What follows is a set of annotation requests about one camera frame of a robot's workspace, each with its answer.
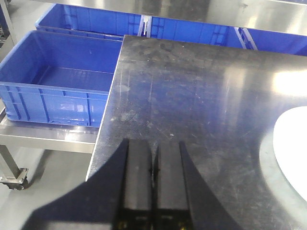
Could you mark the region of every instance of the stainless steel shelf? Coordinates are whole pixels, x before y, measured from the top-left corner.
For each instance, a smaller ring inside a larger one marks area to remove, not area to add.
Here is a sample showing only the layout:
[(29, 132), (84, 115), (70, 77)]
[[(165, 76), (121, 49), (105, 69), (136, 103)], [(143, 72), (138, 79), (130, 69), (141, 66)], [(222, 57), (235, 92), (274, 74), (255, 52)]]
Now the stainless steel shelf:
[(307, 35), (306, 0), (40, 0), (109, 11)]
[(93, 152), (97, 128), (10, 121), (2, 103), (0, 108), (0, 145), (89, 154)]

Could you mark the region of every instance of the stainless steel table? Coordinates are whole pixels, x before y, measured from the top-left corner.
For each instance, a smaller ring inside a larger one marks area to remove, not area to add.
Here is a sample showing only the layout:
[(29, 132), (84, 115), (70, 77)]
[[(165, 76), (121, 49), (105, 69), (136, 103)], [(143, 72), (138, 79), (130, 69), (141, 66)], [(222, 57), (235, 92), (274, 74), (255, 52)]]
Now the stainless steel table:
[(307, 105), (307, 57), (126, 36), (88, 176), (123, 138), (183, 140), (246, 230), (305, 230), (307, 202), (280, 171), (272, 129)]
[(251, 29), (307, 35), (306, 0), (39, 0), (222, 24)]

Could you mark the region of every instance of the caster wheel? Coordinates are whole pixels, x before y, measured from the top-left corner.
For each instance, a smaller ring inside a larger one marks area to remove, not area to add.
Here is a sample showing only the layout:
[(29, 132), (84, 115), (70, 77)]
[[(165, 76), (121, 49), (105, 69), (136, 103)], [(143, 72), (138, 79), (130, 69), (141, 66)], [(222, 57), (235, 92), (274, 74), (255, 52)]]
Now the caster wheel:
[(24, 182), (22, 184), (12, 184), (12, 183), (3, 183), (3, 184), (6, 184), (9, 189), (20, 191), (26, 189), (29, 185), (29, 182), (27, 180), (27, 177), (25, 177)]

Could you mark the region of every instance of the metal rack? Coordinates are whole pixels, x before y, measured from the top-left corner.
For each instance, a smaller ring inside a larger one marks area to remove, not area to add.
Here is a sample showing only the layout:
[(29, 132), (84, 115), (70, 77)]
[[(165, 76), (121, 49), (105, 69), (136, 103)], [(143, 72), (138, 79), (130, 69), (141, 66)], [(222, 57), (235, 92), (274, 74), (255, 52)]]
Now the metal rack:
[(0, 169), (3, 173), (0, 183), (9, 188), (23, 189), (28, 169), (17, 166), (6, 146), (93, 152), (97, 128), (10, 121), (2, 102), (0, 110)]

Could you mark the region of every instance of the white object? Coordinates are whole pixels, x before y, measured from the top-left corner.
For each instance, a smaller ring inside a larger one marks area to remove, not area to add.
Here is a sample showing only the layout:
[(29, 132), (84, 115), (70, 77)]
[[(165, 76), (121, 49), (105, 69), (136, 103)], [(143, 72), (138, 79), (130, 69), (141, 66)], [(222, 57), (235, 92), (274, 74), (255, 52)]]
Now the white object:
[(290, 109), (277, 119), (273, 147), (285, 177), (307, 201), (307, 106)]

